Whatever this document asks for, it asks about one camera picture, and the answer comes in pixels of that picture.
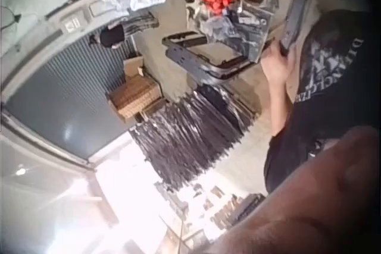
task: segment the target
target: man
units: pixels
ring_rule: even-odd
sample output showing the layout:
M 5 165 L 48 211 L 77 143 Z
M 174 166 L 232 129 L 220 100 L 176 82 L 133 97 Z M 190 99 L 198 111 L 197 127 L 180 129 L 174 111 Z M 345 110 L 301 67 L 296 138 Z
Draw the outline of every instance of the man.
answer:
M 379 253 L 379 140 L 371 127 L 353 128 L 192 254 Z
M 274 43 L 261 60 L 270 92 L 270 142 L 264 168 L 271 193 L 296 168 L 353 126 L 379 129 L 379 41 L 364 12 L 325 13 L 307 36 L 294 104 L 286 81 L 295 66 Z
M 159 21 L 149 12 L 142 16 L 108 25 L 100 34 L 89 36 L 89 45 L 101 44 L 105 48 L 117 49 L 129 36 L 158 26 Z

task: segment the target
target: packaging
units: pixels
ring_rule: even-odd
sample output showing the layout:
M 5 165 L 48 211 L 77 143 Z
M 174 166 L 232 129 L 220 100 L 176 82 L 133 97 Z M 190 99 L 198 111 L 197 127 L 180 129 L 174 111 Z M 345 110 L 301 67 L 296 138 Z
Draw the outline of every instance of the packaging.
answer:
M 118 116 L 130 118 L 161 97 L 160 85 L 150 77 L 135 75 L 108 95 Z
M 127 59 L 123 62 L 124 74 L 126 75 L 126 81 L 129 81 L 130 77 L 139 74 L 139 68 L 143 67 L 143 56 Z

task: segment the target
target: black t-shirt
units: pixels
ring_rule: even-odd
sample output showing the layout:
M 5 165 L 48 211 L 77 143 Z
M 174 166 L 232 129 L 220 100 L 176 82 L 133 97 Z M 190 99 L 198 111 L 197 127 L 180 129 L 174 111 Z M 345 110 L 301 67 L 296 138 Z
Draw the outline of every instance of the black t-shirt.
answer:
M 301 53 L 300 82 L 288 122 L 270 141 L 264 167 L 270 193 L 324 139 L 351 127 L 379 129 L 379 36 L 365 12 L 323 15 Z
M 99 35 L 103 47 L 111 48 L 113 45 L 124 41 L 124 30 L 121 24 L 116 25 L 112 29 L 105 28 Z

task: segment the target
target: metal roll-up door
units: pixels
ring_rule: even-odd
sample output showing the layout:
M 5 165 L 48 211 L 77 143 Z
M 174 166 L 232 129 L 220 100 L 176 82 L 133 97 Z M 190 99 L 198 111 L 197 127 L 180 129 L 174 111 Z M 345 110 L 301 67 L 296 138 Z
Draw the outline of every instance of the metal roll-up door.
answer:
M 131 40 L 106 49 L 89 46 L 87 35 L 37 70 L 7 110 L 47 141 L 88 159 L 133 124 L 121 122 L 105 94 L 125 83 L 123 60 L 135 53 Z

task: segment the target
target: graphic print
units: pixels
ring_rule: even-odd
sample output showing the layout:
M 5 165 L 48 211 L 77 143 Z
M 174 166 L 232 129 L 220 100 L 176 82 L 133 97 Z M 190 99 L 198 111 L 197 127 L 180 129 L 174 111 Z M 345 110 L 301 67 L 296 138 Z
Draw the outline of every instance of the graphic print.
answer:
M 332 48 L 321 47 L 319 42 L 310 45 L 309 62 L 301 71 L 304 87 L 298 92 L 295 102 L 309 100 L 322 90 L 338 82 L 346 68 L 354 61 L 364 40 L 354 38 L 344 55 L 334 53 Z

